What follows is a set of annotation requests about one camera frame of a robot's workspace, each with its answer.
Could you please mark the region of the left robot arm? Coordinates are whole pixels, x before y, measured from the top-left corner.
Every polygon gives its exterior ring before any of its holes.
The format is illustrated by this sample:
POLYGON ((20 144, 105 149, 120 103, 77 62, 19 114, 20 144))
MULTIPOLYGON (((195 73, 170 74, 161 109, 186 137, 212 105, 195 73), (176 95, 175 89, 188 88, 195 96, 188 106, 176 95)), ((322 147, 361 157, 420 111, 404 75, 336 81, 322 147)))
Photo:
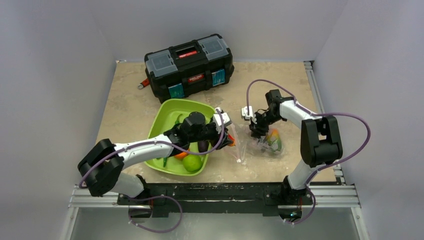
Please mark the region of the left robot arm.
POLYGON ((196 142, 206 141, 212 146, 202 155, 233 145, 234 140, 228 133, 231 123, 229 115, 216 108, 209 122, 202 113, 194 111, 171 129, 153 138, 131 143, 112 143, 108 138, 100 140, 77 165, 82 177, 78 186, 88 189, 93 197, 113 192, 130 197, 136 204, 142 205, 149 199, 146 181, 141 176, 123 173, 124 169, 181 153, 192 155, 189 148, 196 142))

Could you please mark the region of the purple fake eggplant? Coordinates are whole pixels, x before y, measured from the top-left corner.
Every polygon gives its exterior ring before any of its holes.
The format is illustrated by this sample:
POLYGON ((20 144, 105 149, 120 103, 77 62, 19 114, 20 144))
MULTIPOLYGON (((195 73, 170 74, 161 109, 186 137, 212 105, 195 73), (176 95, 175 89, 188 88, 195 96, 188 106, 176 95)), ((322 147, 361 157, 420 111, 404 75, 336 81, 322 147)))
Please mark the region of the purple fake eggplant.
POLYGON ((210 143, 207 140, 201 140, 197 142, 197 149, 199 153, 204 153, 209 150, 210 143))

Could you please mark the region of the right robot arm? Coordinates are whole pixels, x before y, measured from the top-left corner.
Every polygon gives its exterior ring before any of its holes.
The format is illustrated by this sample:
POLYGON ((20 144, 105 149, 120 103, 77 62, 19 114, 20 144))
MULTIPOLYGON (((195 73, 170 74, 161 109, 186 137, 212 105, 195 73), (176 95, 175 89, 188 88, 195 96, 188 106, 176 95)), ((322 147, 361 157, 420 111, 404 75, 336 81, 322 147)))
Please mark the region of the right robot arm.
POLYGON ((260 113, 251 106, 241 109, 241 116, 249 121, 251 136, 262 139, 270 125, 290 121, 300 129, 301 160, 282 184, 280 196, 288 204, 294 203, 307 192, 308 183, 322 167, 333 164, 343 156, 343 147, 337 119, 319 116, 299 104, 293 97, 283 97, 279 90, 265 95, 268 108, 260 113))

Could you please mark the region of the green fake apple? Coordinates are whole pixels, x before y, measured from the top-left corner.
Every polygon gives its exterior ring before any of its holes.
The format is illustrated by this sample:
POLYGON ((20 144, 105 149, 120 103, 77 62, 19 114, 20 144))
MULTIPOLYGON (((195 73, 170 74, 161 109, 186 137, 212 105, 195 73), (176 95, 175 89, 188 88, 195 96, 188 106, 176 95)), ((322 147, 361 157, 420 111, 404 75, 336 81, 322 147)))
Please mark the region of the green fake apple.
POLYGON ((202 158, 198 155, 187 155, 182 160, 183 167, 186 171, 193 173, 199 171, 202 166, 202 158))

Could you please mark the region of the clear zip top bag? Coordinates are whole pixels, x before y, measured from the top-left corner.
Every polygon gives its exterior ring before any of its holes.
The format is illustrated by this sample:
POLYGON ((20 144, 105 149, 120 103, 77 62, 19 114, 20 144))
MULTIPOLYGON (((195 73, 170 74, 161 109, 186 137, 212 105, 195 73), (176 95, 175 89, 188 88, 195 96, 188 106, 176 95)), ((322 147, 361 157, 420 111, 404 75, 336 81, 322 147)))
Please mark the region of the clear zip top bag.
POLYGON ((248 125, 231 124, 229 127, 230 135, 235 139, 235 146, 226 149, 224 152, 235 158, 237 163, 243 163, 248 156, 264 157, 276 159, 285 151, 285 145, 282 141, 282 151, 272 152, 266 142, 266 136, 251 137, 251 131, 248 125))

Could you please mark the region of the red fake food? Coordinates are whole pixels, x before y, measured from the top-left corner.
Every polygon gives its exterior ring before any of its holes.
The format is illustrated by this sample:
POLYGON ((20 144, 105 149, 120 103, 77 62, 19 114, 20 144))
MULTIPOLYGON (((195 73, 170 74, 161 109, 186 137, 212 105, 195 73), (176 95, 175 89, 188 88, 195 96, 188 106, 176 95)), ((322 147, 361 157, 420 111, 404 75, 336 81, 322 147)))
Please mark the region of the red fake food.
POLYGON ((227 140, 228 140, 229 147, 234 147, 236 145, 236 141, 231 135, 227 136, 227 140))

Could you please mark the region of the orange green fake mango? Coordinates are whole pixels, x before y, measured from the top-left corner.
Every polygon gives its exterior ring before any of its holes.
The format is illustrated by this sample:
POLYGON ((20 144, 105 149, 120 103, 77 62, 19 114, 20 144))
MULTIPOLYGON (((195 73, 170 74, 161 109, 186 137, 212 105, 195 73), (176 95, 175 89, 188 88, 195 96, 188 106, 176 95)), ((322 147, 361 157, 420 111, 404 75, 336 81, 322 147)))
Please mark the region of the orange green fake mango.
POLYGON ((265 136, 268 148, 272 152, 281 152, 283 149, 282 140, 277 129, 271 129, 265 136))

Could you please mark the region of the green plastic tray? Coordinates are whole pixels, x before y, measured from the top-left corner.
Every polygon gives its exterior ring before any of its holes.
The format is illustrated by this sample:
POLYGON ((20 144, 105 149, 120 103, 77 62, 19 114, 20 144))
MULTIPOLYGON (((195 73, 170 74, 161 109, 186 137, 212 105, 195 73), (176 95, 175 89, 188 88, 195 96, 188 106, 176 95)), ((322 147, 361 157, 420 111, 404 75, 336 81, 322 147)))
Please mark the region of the green plastic tray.
MULTIPOLYGON (((175 120, 179 114, 182 114, 183 119, 188 117, 192 112, 199 112, 205 116, 205 122, 209 123, 211 117, 215 113, 215 109, 205 103, 188 99, 169 99, 162 103, 158 113, 150 128, 148 138, 156 137, 163 132, 170 130, 175 125, 175 120)), ((154 170, 168 173, 171 175, 191 177, 196 176, 205 168, 208 155, 200 155, 202 159, 202 168, 197 172, 188 172, 185 170, 182 161, 175 159, 173 156, 168 157, 166 167, 163 167, 163 158, 154 158, 147 160, 144 164, 154 170)))

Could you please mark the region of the orange fake fruit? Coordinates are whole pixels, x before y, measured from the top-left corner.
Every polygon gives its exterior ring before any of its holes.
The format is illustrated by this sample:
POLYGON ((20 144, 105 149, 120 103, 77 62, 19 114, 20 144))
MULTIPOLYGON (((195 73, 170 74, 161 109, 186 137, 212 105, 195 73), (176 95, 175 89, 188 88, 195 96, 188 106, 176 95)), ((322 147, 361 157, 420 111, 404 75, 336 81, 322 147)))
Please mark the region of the orange fake fruit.
POLYGON ((179 153, 179 154, 177 154, 177 155, 174 155, 173 157, 175 158, 175 159, 177 159, 177 160, 183 160, 185 157, 187 157, 189 155, 189 153, 187 153, 187 152, 181 152, 181 153, 179 153))

